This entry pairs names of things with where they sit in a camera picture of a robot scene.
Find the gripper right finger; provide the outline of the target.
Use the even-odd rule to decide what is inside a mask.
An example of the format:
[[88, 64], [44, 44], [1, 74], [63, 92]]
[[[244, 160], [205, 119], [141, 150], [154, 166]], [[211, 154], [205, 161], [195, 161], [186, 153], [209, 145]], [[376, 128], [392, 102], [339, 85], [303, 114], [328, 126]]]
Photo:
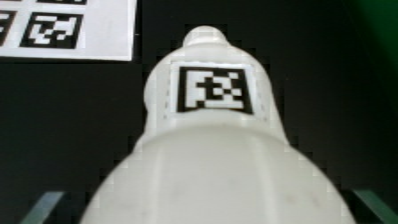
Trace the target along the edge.
[[378, 217], [381, 224], [398, 224], [398, 214], [381, 201], [376, 193], [371, 190], [358, 189], [353, 191], [353, 194]]

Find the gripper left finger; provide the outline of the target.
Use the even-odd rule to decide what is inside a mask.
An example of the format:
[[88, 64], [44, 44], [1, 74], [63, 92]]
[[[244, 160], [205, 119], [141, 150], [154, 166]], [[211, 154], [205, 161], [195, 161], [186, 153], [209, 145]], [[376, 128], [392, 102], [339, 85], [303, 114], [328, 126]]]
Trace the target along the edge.
[[19, 224], [44, 224], [61, 196], [61, 191], [47, 191], [42, 193]]

